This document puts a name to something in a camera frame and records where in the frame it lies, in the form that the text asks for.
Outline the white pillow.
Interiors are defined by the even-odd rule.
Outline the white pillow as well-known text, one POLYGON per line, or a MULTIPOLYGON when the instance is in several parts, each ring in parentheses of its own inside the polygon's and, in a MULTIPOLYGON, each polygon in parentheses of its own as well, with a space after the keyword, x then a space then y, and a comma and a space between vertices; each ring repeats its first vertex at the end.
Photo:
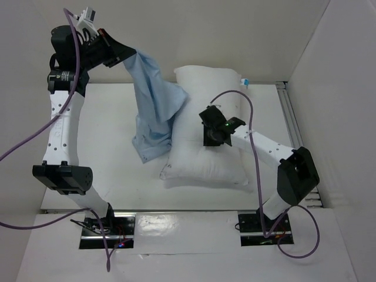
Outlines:
POLYGON ((226 118, 240 117, 241 75, 232 69, 196 65, 174 72, 189 97, 174 119, 172 147, 160 178, 247 185, 240 151, 228 145, 204 146, 199 116, 214 100, 226 118))

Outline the light blue pillowcase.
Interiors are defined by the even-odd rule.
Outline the light blue pillowcase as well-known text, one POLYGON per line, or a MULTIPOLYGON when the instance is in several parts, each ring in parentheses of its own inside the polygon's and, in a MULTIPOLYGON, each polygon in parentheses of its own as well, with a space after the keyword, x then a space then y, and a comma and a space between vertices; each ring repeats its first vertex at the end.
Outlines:
POLYGON ((189 95, 164 80, 159 65, 146 53, 137 50, 123 64, 133 78, 137 104, 132 144, 142 163, 147 163, 170 151, 175 116, 189 95))

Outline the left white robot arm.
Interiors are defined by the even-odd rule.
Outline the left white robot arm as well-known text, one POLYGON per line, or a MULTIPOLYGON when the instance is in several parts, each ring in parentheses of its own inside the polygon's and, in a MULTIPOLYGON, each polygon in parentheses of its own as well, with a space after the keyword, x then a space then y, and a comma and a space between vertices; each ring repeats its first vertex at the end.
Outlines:
POLYGON ((50 190, 87 208, 86 222, 102 234, 116 227, 112 206, 93 188, 93 171, 80 166, 77 150, 80 112, 85 101, 88 72, 99 66, 111 68, 136 54, 136 50, 114 40, 104 29, 80 42, 79 34, 63 25, 51 32, 55 50, 47 78, 51 100, 48 146, 33 176, 50 190))

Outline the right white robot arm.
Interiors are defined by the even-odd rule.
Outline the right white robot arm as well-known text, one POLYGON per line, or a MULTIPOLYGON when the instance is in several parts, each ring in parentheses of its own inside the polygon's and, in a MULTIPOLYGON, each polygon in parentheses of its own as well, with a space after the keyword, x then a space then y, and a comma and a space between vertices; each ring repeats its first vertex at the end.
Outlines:
POLYGON ((229 120, 216 106, 199 114, 204 129, 205 146, 228 145, 252 153, 277 173, 276 191, 263 202, 263 212, 256 217, 262 230, 270 230, 286 209, 300 202, 320 182, 312 155, 305 147, 294 149, 281 145, 251 130, 250 124, 237 117, 229 120))

